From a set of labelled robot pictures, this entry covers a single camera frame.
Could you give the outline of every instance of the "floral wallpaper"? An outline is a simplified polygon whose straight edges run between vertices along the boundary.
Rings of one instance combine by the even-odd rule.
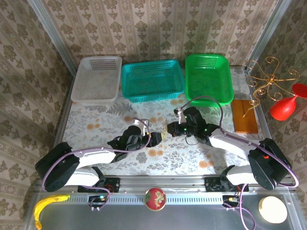
[[[125,62],[220,53],[244,65],[277,0],[43,0],[77,67],[92,55]]]
[[[0,0],[0,229],[19,230],[71,75],[26,0]]]
[[[288,70],[296,69],[302,75],[298,82],[307,84],[307,1],[291,2],[259,58],[260,65],[270,71],[272,69],[265,64],[267,56],[279,59],[280,67],[277,70],[279,79],[291,78]],[[253,70],[254,76],[259,74],[259,69]],[[283,82],[280,86],[291,91],[293,83],[293,81]],[[278,88],[272,87],[270,94],[274,95],[275,92],[279,92]],[[267,98],[266,94],[262,98],[261,105],[272,138],[289,159],[300,180],[300,186],[296,191],[307,217],[307,100],[297,98],[296,103],[295,112],[283,122],[273,119],[270,115],[269,111],[274,101]]]

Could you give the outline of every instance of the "red pincushion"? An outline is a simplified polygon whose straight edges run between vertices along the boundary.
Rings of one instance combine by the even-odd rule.
[[[166,195],[161,188],[151,188],[145,195],[146,206],[153,211],[159,211],[166,204]]]

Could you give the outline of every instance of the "wooden block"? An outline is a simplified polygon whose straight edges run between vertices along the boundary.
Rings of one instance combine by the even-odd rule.
[[[236,100],[231,102],[234,127],[236,133],[258,133],[254,109],[249,110],[245,117],[243,115],[251,107],[249,100]]]

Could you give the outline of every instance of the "teal plastic basket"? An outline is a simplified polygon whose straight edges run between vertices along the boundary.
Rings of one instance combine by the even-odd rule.
[[[184,79],[176,60],[141,62],[122,67],[121,87],[132,103],[166,100],[184,92]]]

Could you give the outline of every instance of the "table surface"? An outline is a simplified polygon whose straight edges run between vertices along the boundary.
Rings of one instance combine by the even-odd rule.
[[[243,69],[231,69],[235,99],[251,98],[245,83]],[[74,150],[101,146],[120,136],[132,124],[131,119],[150,119],[152,132],[162,132],[165,123],[176,121],[173,110],[182,106],[187,99],[182,93],[173,100],[145,103],[131,103],[122,96],[113,104],[86,106],[73,103],[66,124],[63,141]],[[218,124],[219,108],[198,107],[207,123]],[[223,106],[222,127],[234,133],[231,105]],[[247,138],[263,139],[258,118],[258,134],[240,134]],[[194,137],[187,138],[189,144],[196,143]],[[245,155],[230,153],[207,145],[188,145],[184,137],[172,138],[170,135],[154,148],[146,148],[133,153],[119,162],[98,164],[105,175],[204,175],[220,174],[227,166],[248,164]]]

